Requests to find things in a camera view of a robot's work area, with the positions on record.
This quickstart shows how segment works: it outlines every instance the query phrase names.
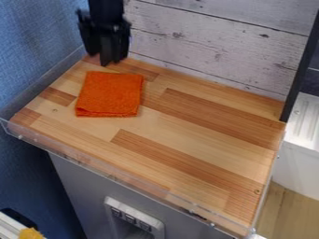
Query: transparent plastic edge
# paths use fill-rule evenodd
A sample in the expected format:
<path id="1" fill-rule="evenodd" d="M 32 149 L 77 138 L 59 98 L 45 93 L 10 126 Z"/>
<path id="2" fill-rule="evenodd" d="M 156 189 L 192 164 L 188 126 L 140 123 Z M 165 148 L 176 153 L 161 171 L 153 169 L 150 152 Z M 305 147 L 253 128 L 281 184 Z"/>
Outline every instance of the transparent plastic edge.
<path id="1" fill-rule="evenodd" d="M 155 190 L 158 194 L 165 194 L 167 196 L 163 199 L 157 197 L 156 195 L 154 197 L 153 193 L 147 193 L 146 195 L 148 195 L 152 199 L 160 201 L 165 205 L 169 205 L 170 207 L 173 207 L 178 211 L 182 211 L 189 216 L 194 217 L 195 219 L 203 223 L 206 223 L 208 226 L 213 227 L 216 230 L 219 230 L 228 235 L 231 235 L 232 237 L 248 238 L 254 232 L 254 229 L 252 228 L 245 227 L 244 225 L 236 221 L 233 221 L 214 211 L 206 209 L 200 204 L 192 203 L 186 199 L 181 198 L 180 196 L 174 195 L 171 192 L 164 190 L 155 184 L 139 178 L 138 176 L 133 176 L 130 173 L 118 169 L 116 166 L 96 159 L 91 155 L 81 152 L 78 149 L 71 148 L 64 143 L 49 138 L 43 134 L 39 134 L 36 131 L 25 126 L 2 118 L 0 118 L 0 124 L 7 134 L 38 148 L 42 148 L 48 153 L 62 157 L 70 161 L 71 163 L 89 169 L 93 173 L 104 176 L 129 189 L 132 189 L 133 187 L 133 190 L 136 190 L 144 195 L 145 192 L 147 192 L 147 189 L 151 189 L 153 191 Z M 135 187 L 132 184 L 133 182 L 137 182 L 136 184 L 138 186 Z"/>

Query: orange cloth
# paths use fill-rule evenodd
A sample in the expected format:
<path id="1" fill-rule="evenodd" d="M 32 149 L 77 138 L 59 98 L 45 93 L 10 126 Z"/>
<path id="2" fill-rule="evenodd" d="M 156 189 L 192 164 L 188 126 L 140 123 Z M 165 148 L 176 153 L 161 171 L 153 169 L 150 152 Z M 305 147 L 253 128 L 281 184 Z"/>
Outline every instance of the orange cloth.
<path id="1" fill-rule="evenodd" d="M 136 116 L 143 77 L 90 71 L 76 103 L 76 115 L 87 117 Z"/>

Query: blue fabric wall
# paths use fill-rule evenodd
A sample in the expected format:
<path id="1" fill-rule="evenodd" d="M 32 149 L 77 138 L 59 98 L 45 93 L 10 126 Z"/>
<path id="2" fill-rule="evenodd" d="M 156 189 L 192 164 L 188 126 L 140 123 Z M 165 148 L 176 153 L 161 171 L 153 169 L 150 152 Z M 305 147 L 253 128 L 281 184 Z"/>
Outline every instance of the blue fabric wall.
<path id="1" fill-rule="evenodd" d="M 0 109 L 81 45 L 75 10 L 86 0 L 0 1 Z M 0 209 L 13 208 L 49 239 L 82 229 L 46 152 L 0 130 Z"/>

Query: white wood plank wall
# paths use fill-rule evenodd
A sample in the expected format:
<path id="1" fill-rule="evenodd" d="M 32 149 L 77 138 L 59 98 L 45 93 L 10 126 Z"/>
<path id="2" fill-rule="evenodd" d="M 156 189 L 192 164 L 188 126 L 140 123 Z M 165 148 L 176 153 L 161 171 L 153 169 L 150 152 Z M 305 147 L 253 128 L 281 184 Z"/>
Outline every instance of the white wood plank wall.
<path id="1" fill-rule="evenodd" d="M 318 0 L 127 0 L 131 56 L 284 100 Z"/>

